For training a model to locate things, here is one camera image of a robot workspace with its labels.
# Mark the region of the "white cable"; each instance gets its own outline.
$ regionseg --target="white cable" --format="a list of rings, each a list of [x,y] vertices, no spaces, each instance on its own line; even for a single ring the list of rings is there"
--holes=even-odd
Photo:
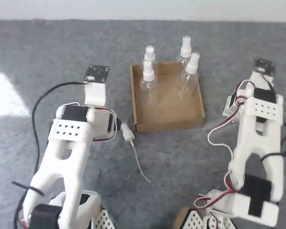
[[[210,135],[211,135],[211,133],[213,133],[215,130],[218,130],[218,129],[220,129],[221,127],[223,127],[223,126],[225,126],[225,125],[227,125],[229,122],[231,122],[233,119],[231,118],[228,122],[226,122],[226,123],[224,123],[224,124],[222,124],[222,125],[219,125],[218,127],[216,127],[216,128],[214,128],[213,130],[211,130],[210,132],[209,132],[209,134],[208,134],[208,142],[211,144],[211,145],[213,145],[213,146],[224,146],[224,147],[226,147],[228,150],[229,150],[229,152],[230,152],[230,154],[231,154],[231,161],[233,161],[233,152],[232,152],[232,149],[230,148],[230,146],[228,146],[228,145],[226,145],[226,144],[224,144],[224,143],[213,143],[213,142],[211,142],[211,140],[210,140]]]
[[[147,182],[151,183],[150,179],[147,178],[147,176],[144,174],[144,172],[143,172],[142,169],[141,169],[141,165],[140,165],[140,162],[139,162],[138,154],[137,154],[137,151],[136,151],[136,149],[135,149],[135,147],[134,147],[134,144],[133,144],[133,141],[132,141],[132,140],[130,141],[130,144],[131,144],[132,147],[133,147],[135,159],[137,160],[137,164],[138,164],[138,167],[139,167],[139,170],[140,170],[142,176],[144,177],[144,179],[145,179]]]

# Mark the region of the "bottle cap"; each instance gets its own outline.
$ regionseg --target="bottle cap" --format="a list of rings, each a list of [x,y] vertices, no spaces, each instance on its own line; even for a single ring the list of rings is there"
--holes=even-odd
[[[151,61],[144,61],[143,78],[145,81],[153,81],[155,78],[154,77],[153,64]]]
[[[154,54],[154,47],[152,45],[148,45],[145,48],[145,55],[144,55],[144,60],[147,61],[152,61],[152,63],[155,61],[155,54]]]
[[[191,47],[191,37],[190,36],[184,36],[182,38],[182,47],[180,50],[180,55],[183,58],[189,58],[192,53],[192,47]]]
[[[189,74],[195,74],[198,68],[200,54],[199,53],[192,53],[189,63],[187,64],[185,70]]]

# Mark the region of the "robotic arm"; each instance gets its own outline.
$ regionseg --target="robotic arm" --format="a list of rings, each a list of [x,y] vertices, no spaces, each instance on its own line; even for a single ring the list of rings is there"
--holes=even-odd
[[[278,218],[278,202],[283,195],[284,162],[280,152],[281,126],[283,124],[283,97],[275,93],[272,80],[273,62],[257,59],[244,90],[236,90],[227,99],[224,115],[237,109],[235,98],[244,105],[239,107],[235,120],[239,120],[237,145],[229,164],[234,193],[227,194],[211,206],[231,217],[240,217],[274,227]],[[245,175],[245,164],[251,154],[258,154],[267,178]],[[208,196],[217,198],[222,192],[212,190]]]
[[[57,179],[63,178],[65,192],[46,205],[42,204],[39,193],[28,190],[23,216],[30,229],[94,228],[100,211],[104,212],[96,192],[82,191],[82,176],[92,142],[111,140],[120,128],[121,122],[114,111],[103,107],[109,70],[91,65],[85,76],[85,105],[73,103],[57,109],[44,157],[30,186],[44,193]],[[64,159],[68,150],[71,154]],[[112,222],[108,228],[114,228]]]

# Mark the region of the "cardboard box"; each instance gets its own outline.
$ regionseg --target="cardboard box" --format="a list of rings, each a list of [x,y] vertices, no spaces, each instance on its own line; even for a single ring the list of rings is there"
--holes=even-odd
[[[146,107],[141,105],[143,66],[130,66],[133,116],[137,132],[177,130],[202,125],[205,115],[199,85],[191,98],[181,100],[177,96],[176,84],[182,70],[179,62],[157,64],[157,105]]]

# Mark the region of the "white plastic bracket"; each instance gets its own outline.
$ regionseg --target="white plastic bracket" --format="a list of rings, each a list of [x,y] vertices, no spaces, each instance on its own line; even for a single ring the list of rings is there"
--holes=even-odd
[[[237,146],[233,161],[229,165],[231,181],[236,190],[244,184],[245,164],[252,153],[263,157],[280,152],[281,126],[283,124],[283,97],[276,95],[276,104],[249,98],[240,116]],[[262,124],[262,135],[256,132],[256,117],[266,118]],[[263,161],[267,179],[273,184],[271,201],[279,202],[283,195],[283,158],[270,156]]]
[[[44,193],[57,179],[63,178],[66,198],[60,213],[60,229],[72,229],[75,226],[74,222],[82,194],[82,176],[92,138],[90,123],[56,118],[51,127],[49,143],[40,168],[32,178],[30,186]],[[71,149],[70,157],[62,159],[64,152],[68,149]],[[41,202],[42,196],[33,190],[28,190],[23,203],[23,215],[27,224],[29,224],[30,212]]]

